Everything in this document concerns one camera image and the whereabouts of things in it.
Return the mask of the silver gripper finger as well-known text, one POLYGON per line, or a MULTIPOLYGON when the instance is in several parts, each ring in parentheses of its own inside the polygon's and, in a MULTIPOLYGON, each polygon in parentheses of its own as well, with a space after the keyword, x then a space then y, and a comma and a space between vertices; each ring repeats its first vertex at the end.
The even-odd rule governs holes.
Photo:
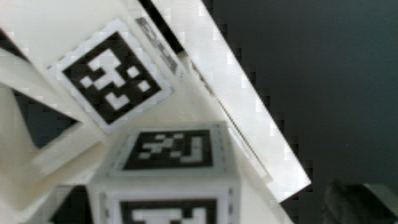
POLYGON ((383 184, 329 183, 322 224, 398 224, 398 195, 383 184))

